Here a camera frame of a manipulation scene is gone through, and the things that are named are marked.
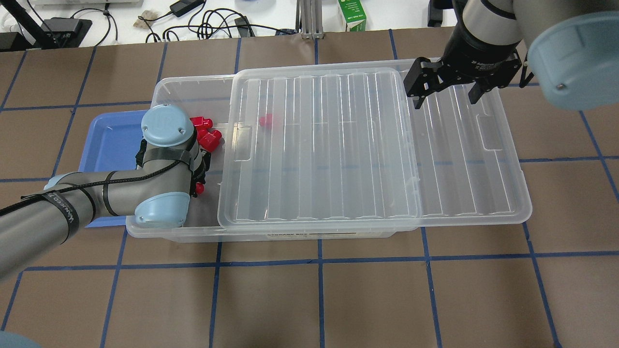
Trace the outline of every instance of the blue grid line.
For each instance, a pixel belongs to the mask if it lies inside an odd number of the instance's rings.
[[[391,41],[391,50],[393,51],[393,59],[397,59],[396,41],[393,39],[393,30],[389,29],[389,39]]]
[[[597,152],[597,155],[600,157],[600,161],[602,161],[602,166],[604,167],[604,171],[606,172],[606,176],[608,177],[608,182],[610,183],[610,187],[613,189],[613,193],[615,194],[615,199],[617,200],[617,202],[619,202],[619,191],[617,191],[617,186],[615,185],[615,180],[613,180],[613,176],[610,174],[610,170],[608,169],[608,165],[606,164],[606,160],[604,159],[604,156],[602,155],[602,149],[600,149],[600,146],[597,144],[597,140],[595,139],[595,136],[593,135],[593,130],[589,126],[589,122],[587,121],[587,118],[585,117],[584,112],[579,111],[579,113],[581,115],[582,122],[584,123],[584,126],[587,128],[587,132],[589,133],[589,137],[591,138],[591,142],[593,142],[593,146],[595,147],[595,151]]]
[[[602,251],[559,251],[554,253],[535,253],[536,258],[569,258],[586,256],[619,256],[619,250]],[[430,261],[467,261],[493,259],[526,259],[530,253],[519,254],[479,254],[479,255],[442,255],[430,256]],[[278,261],[232,261],[232,262],[203,262],[203,263],[160,263],[160,264],[123,264],[121,269],[174,269],[174,268],[215,268],[219,267],[263,267],[289,266],[296,264],[339,264],[339,263],[386,263],[386,262],[422,262],[425,256],[402,256],[382,258],[333,258],[333,259],[290,259]],[[32,266],[24,272],[33,271],[83,271],[83,270],[116,269],[116,265],[78,265],[78,266]]]
[[[49,109],[68,109],[72,108],[73,105],[47,105],[44,107],[16,107],[16,108],[5,108],[3,111],[22,111],[22,110],[49,110]]]
[[[116,107],[120,105],[140,105],[150,104],[150,100],[140,100],[136,102],[115,102],[115,103],[94,103],[94,104],[80,104],[80,108],[94,108],[94,107]],[[52,105],[47,107],[17,107],[17,108],[5,108],[3,111],[25,111],[25,110],[47,110],[47,109],[68,109],[73,108],[75,105]]]
[[[115,103],[94,103],[94,104],[80,104],[81,108],[95,108],[95,107],[117,107],[121,105],[141,105],[150,104],[151,100],[139,100],[136,102],[115,102]]]
[[[114,305],[114,296],[116,295],[116,286],[118,285],[118,275],[120,274],[121,265],[123,264],[124,247],[127,243],[127,229],[124,229],[123,240],[120,243],[120,250],[118,251],[118,260],[116,260],[116,267],[114,271],[114,279],[112,280],[112,288],[110,290],[110,300],[108,301],[108,308],[105,311],[105,321],[103,322],[103,330],[101,333],[101,343],[99,348],[105,347],[105,339],[108,335],[108,327],[110,325],[110,316],[112,314],[112,306]]]
[[[320,348],[324,348],[324,277],[322,273],[322,239],[318,240],[318,327]]]
[[[575,161],[593,161],[599,160],[598,156],[588,157],[558,157],[555,159],[519,159],[520,163],[539,163],[539,162],[575,162]]]
[[[163,53],[161,54],[161,64],[159,64],[159,73],[157,74],[157,82],[161,81],[161,74],[163,73],[163,64],[165,63],[165,55],[168,52],[168,43],[163,44]]]
[[[619,256],[617,250],[607,251],[569,251],[559,253],[536,253],[537,258],[564,258],[564,257],[577,257],[577,256]]]
[[[222,247],[223,243],[217,243],[217,257],[215,263],[215,277],[213,279],[213,299],[210,304],[210,325],[209,325],[209,348],[213,348],[213,340],[215,338],[215,316],[217,314],[217,294],[219,293],[219,272],[221,267],[219,264],[222,262]]]
[[[216,267],[215,262],[201,263],[154,263],[154,264],[124,264],[121,269],[170,269],[170,268],[209,268]]]
[[[318,62],[318,39],[314,39],[314,65],[320,64]]]
[[[543,309],[546,312],[546,319],[548,320],[548,327],[550,328],[550,334],[552,335],[552,341],[554,342],[554,348],[561,348],[559,337],[556,334],[555,322],[552,319],[552,313],[550,312],[550,305],[548,305],[548,298],[546,297],[546,290],[543,287],[542,274],[540,272],[539,265],[537,264],[537,257],[535,250],[533,249],[533,243],[531,242],[529,227],[526,222],[522,223],[522,229],[524,230],[524,237],[527,240],[529,246],[529,253],[531,255],[531,261],[533,263],[533,270],[535,271],[535,278],[537,279],[537,286],[540,289],[540,295],[542,296]]]
[[[32,266],[24,269],[27,272],[35,271],[89,271],[96,269],[116,269],[116,266],[112,264],[93,264],[85,266]]]
[[[436,295],[434,293],[434,280],[432,278],[432,265],[430,262],[430,248],[428,247],[428,237],[426,236],[425,227],[422,230],[423,255],[426,262],[426,273],[428,274],[428,290],[430,291],[430,305],[432,307],[432,318],[434,320],[434,331],[436,334],[437,348],[443,348],[443,339],[441,338],[441,327],[438,322],[438,309],[436,308]]]
[[[19,61],[19,64],[17,65],[17,69],[15,70],[15,74],[13,75],[13,79],[11,80],[11,84],[9,84],[9,89],[6,90],[6,94],[4,95],[2,103],[0,104],[0,111],[4,109],[4,106],[6,105],[6,101],[9,99],[9,94],[11,94],[13,85],[15,85],[15,81],[17,80],[17,75],[19,74],[19,71],[22,69],[22,65],[24,65],[24,61],[26,60],[27,53],[28,51],[24,51],[24,54],[22,55],[22,59]]]
[[[79,101],[82,98],[84,87],[86,87],[86,80],[88,79],[88,75],[90,74],[90,69],[92,68],[92,62],[95,60],[95,53],[97,53],[96,46],[92,48],[92,53],[90,54],[90,61],[88,61],[88,67],[86,68],[86,73],[84,73],[84,78],[82,79],[82,85],[79,88],[79,93],[77,94],[77,99],[73,106],[73,110],[71,110],[71,117],[69,118],[69,124],[67,125],[67,129],[64,132],[63,142],[60,145],[60,151],[58,151],[58,157],[56,157],[56,163],[54,164],[54,169],[51,172],[51,176],[56,175],[56,171],[58,170],[58,166],[60,165],[60,158],[63,156],[64,146],[67,144],[67,139],[69,139],[69,133],[71,132],[71,126],[73,125],[73,120],[76,117],[77,105],[79,104]]]
[[[0,179],[0,183],[28,183],[33,181],[48,181],[50,178]]]
[[[526,259],[530,257],[531,257],[530,254],[482,254],[482,255],[429,256],[430,261]]]
[[[11,293],[9,305],[6,307],[6,312],[4,314],[4,319],[2,320],[2,326],[0,326],[0,331],[4,331],[4,329],[6,329],[6,324],[9,322],[9,315],[11,315],[11,309],[13,309],[13,303],[15,303],[15,296],[17,296],[17,289],[19,289],[19,284],[22,282],[23,274],[24,272],[19,272],[17,275],[17,280],[15,281],[15,286],[13,286],[13,293]]]
[[[238,72],[238,62],[241,58],[241,38],[238,38],[238,42],[236,43],[236,60],[234,63],[234,73]]]

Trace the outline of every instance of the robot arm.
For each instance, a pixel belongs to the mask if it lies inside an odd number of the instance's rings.
[[[448,1],[435,0],[437,8]],[[404,79],[415,108],[456,84],[475,84],[471,103],[504,88],[522,61],[555,106],[585,110],[619,102],[619,0],[452,0],[458,23],[437,62],[420,57]]]
[[[140,169],[56,176],[44,191],[0,211],[0,279],[97,217],[135,215],[138,224],[153,228],[184,224],[190,195],[204,183],[210,152],[200,148],[198,130],[173,105],[150,109],[142,133]]]

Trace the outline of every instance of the brown floor tile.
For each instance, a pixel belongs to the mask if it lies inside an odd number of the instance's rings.
[[[319,347],[318,265],[224,267],[214,347]]]
[[[0,103],[4,100],[6,92],[9,90],[11,81],[15,76],[19,62],[22,60],[24,52],[2,52],[0,53]]]
[[[522,225],[428,227],[430,255],[528,254]]]
[[[322,256],[331,258],[388,258],[423,256],[421,229],[397,232],[389,238],[326,239]]]
[[[92,47],[28,51],[6,107],[75,104],[91,55]]]
[[[86,136],[92,120],[103,113],[146,110],[150,105],[119,105],[113,107],[96,108],[77,108],[75,118],[71,124],[69,137],[64,146],[63,155],[60,157],[60,164],[56,173],[76,172],[79,169],[79,162],[82,158]]]
[[[16,276],[10,276],[0,281],[0,316],[4,319],[4,314],[9,307],[13,288],[15,287]]]
[[[170,42],[165,53],[162,78],[234,74],[238,39]]]
[[[580,114],[553,107],[540,87],[510,87],[500,93],[521,159],[597,155]]]
[[[318,258],[316,240],[235,241],[222,245],[222,261],[277,261]]]
[[[47,181],[0,183],[0,208],[19,202],[21,196],[41,191],[45,184]]]
[[[432,262],[445,348],[552,347],[530,259]]]
[[[297,35],[241,39],[238,69],[314,64],[314,41]]]
[[[387,30],[376,32],[325,33],[318,40],[320,64],[393,59]]]
[[[619,257],[539,258],[556,333],[565,348],[619,342]]]
[[[32,266],[116,264],[123,232],[123,226],[84,228]]]
[[[393,31],[399,59],[439,58],[451,37],[453,27],[397,29]]]
[[[213,268],[122,270],[105,347],[207,347],[213,279]]]
[[[436,347],[425,263],[324,265],[328,347]]]
[[[24,272],[6,331],[46,348],[95,348],[114,271]]]
[[[619,160],[606,160],[606,165],[610,170],[610,174],[615,181],[615,185],[619,185]]]
[[[524,163],[538,253],[619,250],[619,204],[599,161]]]
[[[127,237],[123,264],[202,263],[217,260],[217,243],[177,243],[163,238]]]
[[[80,104],[150,100],[163,43],[97,48]]]
[[[618,110],[619,106],[613,104],[584,112],[597,145],[604,156],[619,156],[619,140],[617,138],[619,129]]]
[[[70,118],[69,109],[2,112],[0,178],[51,176]]]

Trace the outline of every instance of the light blue joint cap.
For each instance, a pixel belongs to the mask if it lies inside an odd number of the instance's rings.
[[[38,344],[14,333],[0,331],[0,347],[2,348],[41,348]]]
[[[189,195],[185,192],[158,194],[136,208],[136,222],[144,228],[180,227],[187,219]]]
[[[189,140],[192,134],[189,116],[176,105],[157,105],[142,118],[142,135],[154,146],[176,146]]]
[[[556,107],[586,110],[619,102],[619,11],[550,27],[531,44],[529,66]]]
[[[54,176],[53,178],[51,178],[47,184],[45,185],[45,187],[43,187],[43,189],[50,189],[56,185],[58,185],[58,182],[60,180],[62,180],[62,178],[64,178],[65,176],[69,175],[69,174],[73,174],[73,173],[77,173],[77,172],[70,172],[70,173],[66,173],[66,174],[58,174],[56,176]]]

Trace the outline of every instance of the metal stand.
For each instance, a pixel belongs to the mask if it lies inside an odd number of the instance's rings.
[[[17,3],[17,0],[0,0],[15,20],[41,45],[44,50],[58,48],[58,44],[28,15],[26,10]]]
[[[297,0],[297,32],[303,38],[323,38],[322,0]]]

